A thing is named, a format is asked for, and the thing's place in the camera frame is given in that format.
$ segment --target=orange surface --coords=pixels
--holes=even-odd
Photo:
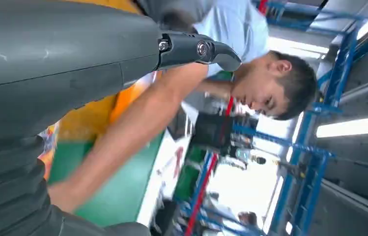
[[[138,9],[129,0],[74,1],[104,5],[139,14]],[[117,95],[90,102],[80,109],[70,111],[60,122],[58,139],[68,142],[95,140],[105,132],[109,121],[114,121],[148,86],[148,83],[139,82]]]

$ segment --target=metal bolt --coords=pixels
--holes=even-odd
[[[169,47],[169,43],[168,42],[166,42],[166,41],[161,41],[160,43],[159,43],[159,50],[162,52],[162,51],[165,51],[165,50],[167,50],[168,49],[168,47]]]
[[[205,45],[205,42],[201,41],[197,45],[197,53],[200,56],[205,56],[207,54],[207,47]]]

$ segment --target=black hair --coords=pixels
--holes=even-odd
[[[249,212],[248,213],[248,222],[249,222],[249,225],[251,225],[251,226],[256,226],[257,225],[257,217],[256,217],[256,214],[254,212]]]
[[[275,117],[278,120],[294,118],[303,112],[315,99],[317,91],[317,79],[314,70],[303,59],[271,51],[279,60],[287,60],[292,65],[292,70],[285,78],[278,79],[283,86],[285,97],[289,100],[286,111]]]

